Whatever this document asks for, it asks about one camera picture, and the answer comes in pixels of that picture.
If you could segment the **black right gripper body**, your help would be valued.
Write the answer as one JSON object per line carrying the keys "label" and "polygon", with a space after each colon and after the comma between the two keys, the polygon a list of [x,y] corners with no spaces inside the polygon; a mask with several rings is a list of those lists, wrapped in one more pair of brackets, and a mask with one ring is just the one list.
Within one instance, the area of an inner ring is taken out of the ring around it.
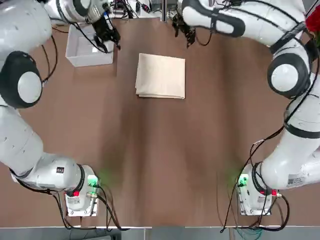
{"label": "black right gripper body", "polygon": [[184,22],[183,17],[179,13],[176,13],[174,15],[174,17],[172,18],[172,22],[176,22],[178,24],[179,32],[182,32],[182,33],[186,33],[187,31],[194,29],[194,28],[188,26]]}

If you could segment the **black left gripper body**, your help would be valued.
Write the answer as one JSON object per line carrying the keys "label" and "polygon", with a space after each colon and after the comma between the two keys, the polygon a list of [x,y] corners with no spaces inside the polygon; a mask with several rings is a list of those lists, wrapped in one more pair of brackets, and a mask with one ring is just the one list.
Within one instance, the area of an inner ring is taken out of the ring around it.
{"label": "black left gripper body", "polygon": [[105,17],[102,15],[97,21],[92,23],[96,35],[103,41],[111,41],[111,35],[113,32],[117,32],[117,29],[110,26]]}

